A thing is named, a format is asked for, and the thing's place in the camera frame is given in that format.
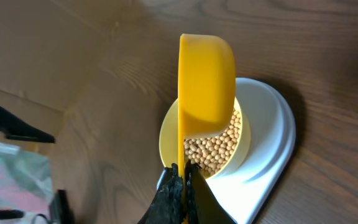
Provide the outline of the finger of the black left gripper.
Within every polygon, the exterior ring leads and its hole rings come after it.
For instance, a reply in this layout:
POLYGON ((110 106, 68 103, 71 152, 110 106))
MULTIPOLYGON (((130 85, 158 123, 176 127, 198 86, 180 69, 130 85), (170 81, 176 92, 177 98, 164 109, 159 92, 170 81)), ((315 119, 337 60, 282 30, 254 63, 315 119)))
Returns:
POLYGON ((55 143, 55 137, 27 124, 0 106, 0 132, 6 139, 27 142, 55 143))

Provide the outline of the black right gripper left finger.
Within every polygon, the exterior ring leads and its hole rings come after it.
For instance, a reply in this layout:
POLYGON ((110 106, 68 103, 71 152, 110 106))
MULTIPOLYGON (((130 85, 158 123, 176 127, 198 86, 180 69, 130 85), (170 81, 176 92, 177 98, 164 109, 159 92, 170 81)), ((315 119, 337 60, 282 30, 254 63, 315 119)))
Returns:
POLYGON ((156 194, 138 224, 181 224, 185 218, 182 192, 183 179, 173 163, 164 168, 156 194))

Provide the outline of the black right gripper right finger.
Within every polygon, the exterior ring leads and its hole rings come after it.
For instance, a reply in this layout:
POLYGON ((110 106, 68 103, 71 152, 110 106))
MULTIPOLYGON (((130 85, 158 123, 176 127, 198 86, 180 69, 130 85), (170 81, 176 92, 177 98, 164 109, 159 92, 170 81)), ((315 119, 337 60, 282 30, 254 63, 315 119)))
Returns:
POLYGON ((185 166, 186 212, 189 224, 236 224, 212 193, 201 167, 187 161, 185 166))

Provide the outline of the yellow measuring scoop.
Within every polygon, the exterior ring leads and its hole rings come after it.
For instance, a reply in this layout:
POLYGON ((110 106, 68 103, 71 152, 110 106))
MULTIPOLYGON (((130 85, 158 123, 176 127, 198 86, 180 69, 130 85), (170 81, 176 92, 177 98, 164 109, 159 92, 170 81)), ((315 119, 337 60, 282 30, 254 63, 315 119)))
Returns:
POLYGON ((229 44, 215 35, 182 34, 178 54, 178 173, 185 176, 183 141, 210 138, 229 125, 236 69, 229 44))

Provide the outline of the white digital kitchen scale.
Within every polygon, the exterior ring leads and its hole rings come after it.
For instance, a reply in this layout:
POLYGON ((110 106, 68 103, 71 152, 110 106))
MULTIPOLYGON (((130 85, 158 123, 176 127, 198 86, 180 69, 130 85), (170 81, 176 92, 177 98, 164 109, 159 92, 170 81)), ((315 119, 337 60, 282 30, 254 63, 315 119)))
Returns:
MULTIPOLYGON (((296 125, 287 101, 266 83, 238 78, 235 101, 249 121, 249 152, 234 173, 204 178, 219 204, 237 223, 251 223, 291 156, 296 125)), ((184 222, 188 223, 185 176, 182 179, 181 202, 184 222)))

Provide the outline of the soybeans in bowl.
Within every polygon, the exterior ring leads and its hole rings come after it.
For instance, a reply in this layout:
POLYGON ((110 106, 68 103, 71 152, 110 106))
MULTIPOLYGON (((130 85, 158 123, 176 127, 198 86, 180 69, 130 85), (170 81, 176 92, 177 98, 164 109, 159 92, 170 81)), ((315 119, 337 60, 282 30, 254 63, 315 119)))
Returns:
POLYGON ((234 108, 229 126, 221 134, 210 138, 185 139, 185 156, 192 164, 201 167, 201 173, 205 177, 213 176, 234 154, 240 139, 241 126, 241 112, 234 108))

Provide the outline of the yellow plastic bowl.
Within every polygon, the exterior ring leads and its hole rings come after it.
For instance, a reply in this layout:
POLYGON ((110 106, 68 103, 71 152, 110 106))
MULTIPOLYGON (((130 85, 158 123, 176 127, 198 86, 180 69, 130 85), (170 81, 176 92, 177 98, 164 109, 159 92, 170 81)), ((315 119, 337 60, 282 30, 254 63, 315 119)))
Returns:
MULTIPOLYGON (((249 121, 246 115, 242 112, 238 101, 234 102, 234 108, 241 112, 242 126, 241 126, 239 142, 237 143, 234 154, 228 160, 226 165, 213 176, 206 177, 207 179, 222 177, 234 173, 236 170, 238 170, 238 168, 245 160, 246 155, 249 152, 250 141, 251 141, 251 131, 250 131, 249 121)), ((165 167, 170 167, 173 163, 178 162, 177 135, 178 135, 178 103, 174 102, 164 118, 160 130, 160 137, 159 137, 160 157, 165 167)))

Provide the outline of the clear plastic bag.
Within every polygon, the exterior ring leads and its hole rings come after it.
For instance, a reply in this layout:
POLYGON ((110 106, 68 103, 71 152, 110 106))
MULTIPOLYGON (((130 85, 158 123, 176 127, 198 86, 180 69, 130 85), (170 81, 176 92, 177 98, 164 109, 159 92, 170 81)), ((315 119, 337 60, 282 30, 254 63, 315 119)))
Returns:
POLYGON ((0 210, 21 210, 22 218, 0 223, 47 223, 53 198, 48 157, 0 142, 0 210))

